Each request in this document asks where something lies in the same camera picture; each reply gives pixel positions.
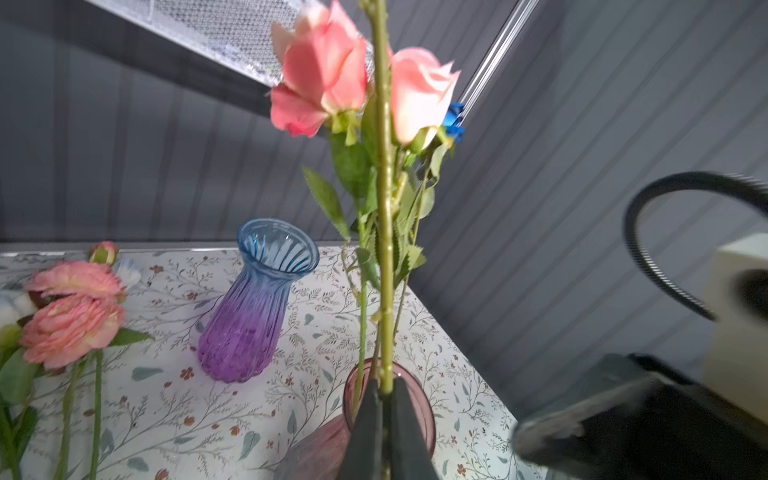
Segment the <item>gray wall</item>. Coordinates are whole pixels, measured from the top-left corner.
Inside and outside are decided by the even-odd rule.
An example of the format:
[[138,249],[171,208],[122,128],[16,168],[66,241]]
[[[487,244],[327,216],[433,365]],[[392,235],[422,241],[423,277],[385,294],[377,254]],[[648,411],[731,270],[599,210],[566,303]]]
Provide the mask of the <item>gray wall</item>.
[[[698,375],[713,324],[642,276],[629,199],[684,170],[768,178],[768,2],[551,0],[467,122],[412,281],[516,415],[605,353]],[[650,206],[644,242],[700,294],[713,248],[764,222],[731,200]]]
[[[391,43],[455,59],[458,96],[513,5],[392,0]],[[0,2],[0,240],[227,240],[251,217],[336,239],[300,170],[332,176],[326,141],[276,131],[265,92],[83,0]]]

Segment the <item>floral tablecloth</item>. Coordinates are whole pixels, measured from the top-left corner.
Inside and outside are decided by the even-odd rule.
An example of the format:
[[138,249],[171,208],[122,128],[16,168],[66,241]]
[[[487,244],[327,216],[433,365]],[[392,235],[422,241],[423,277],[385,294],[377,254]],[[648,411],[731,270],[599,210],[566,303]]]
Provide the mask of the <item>floral tablecloth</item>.
[[[194,351],[240,272],[238,252],[121,253],[142,267],[142,281],[125,303],[128,325],[155,340],[107,350],[99,478],[272,478],[291,445],[339,415],[359,338],[359,311],[340,251],[321,247],[317,270],[293,285],[272,364],[232,385],[200,371]],[[24,283],[62,257],[79,256],[2,257],[0,283]],[[438,473],[460,480],[543,478],[509,448],[515,419],[410,291],[401,321],[396,361],[429,397]],[[375,329],[369,332],[372,351]],[[47,480],[55,467],[68,382],[68,373],[57,373],[35,383],[33,405],[41,420],[22,463],[25,479]],[[90,465],[93,372],[87,370],[79,385],[69,462],[69,478],[76,480]]]

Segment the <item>pink glass vase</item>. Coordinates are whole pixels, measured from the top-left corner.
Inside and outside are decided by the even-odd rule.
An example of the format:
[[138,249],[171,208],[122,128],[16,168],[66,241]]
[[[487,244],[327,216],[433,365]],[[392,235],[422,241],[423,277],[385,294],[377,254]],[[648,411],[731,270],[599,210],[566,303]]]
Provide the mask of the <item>pink glass vase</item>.
[[221,300],[197,345],[203,371],[245,382],[272,362],[293,282],[317,268],[319,251],[306,233],[274,218],[237,231],[243,271]]
[[[368,382],[371,359],[367,359],[363,370],[363,387]],[[395,375],[404,379],[411,396],[413,409],[424,435],[429,454],[435,453],[435,416],[427,395],[419,382],[401,365],[395,364]],[[350,432],[354,424],[352,403],[355,395],[357,367],[346,379],[344,385],[342,414],[329,420],[286,453],[275,472],[275,480],[334,480],[339,471]]]

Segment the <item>table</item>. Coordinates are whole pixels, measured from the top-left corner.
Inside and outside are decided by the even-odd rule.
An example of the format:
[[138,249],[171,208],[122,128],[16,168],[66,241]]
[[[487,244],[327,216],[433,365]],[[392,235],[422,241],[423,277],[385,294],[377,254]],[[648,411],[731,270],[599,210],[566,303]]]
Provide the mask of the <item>table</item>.
[[[107,350],[99,478],[272,478],[291,445],[339,415],[359,338],[340,251],[321,247],[317,270],[294,283],[272,364],[232,385],[208,378],[194,351],[240,272],[237,250],[121,252],[142,268],[142,281],[124,304],[127,325],[154,341]],[[82,256],[2,257],[0,284],[23,283],[62,257]],[[369,332],[372,352],[375,332]],[[395,357],[429,397],[437,428],[433,461],[443,478],[544,478],[543,469],[511,452],[515,419],[410,290]],[[51,477],[67,382],[61,374],[35,383],[41,420],[22,463],[25,479]],[[90,465],[92,366],[79,385],[69,462],[75,480]]]

